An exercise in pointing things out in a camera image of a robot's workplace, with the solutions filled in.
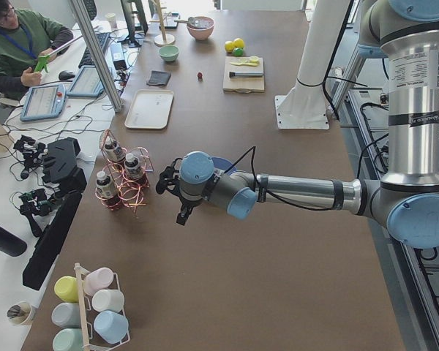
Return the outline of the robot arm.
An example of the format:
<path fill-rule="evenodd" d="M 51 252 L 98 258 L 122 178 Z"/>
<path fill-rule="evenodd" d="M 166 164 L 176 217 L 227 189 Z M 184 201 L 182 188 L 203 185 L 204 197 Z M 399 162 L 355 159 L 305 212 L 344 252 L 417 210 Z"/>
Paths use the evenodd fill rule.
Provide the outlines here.
<path fill-rule="evenodd" d="M 177 222 L 207 201 L 244 219 L 256 203 L 374 219 L 399 242 L 439 246 L 439 1 L 365 1 L 358 51 L 389 60 L 389 169 L 379 181 L 350 182 L 235 172 L 201 151 L 186 155 L 175 180 Z"/>

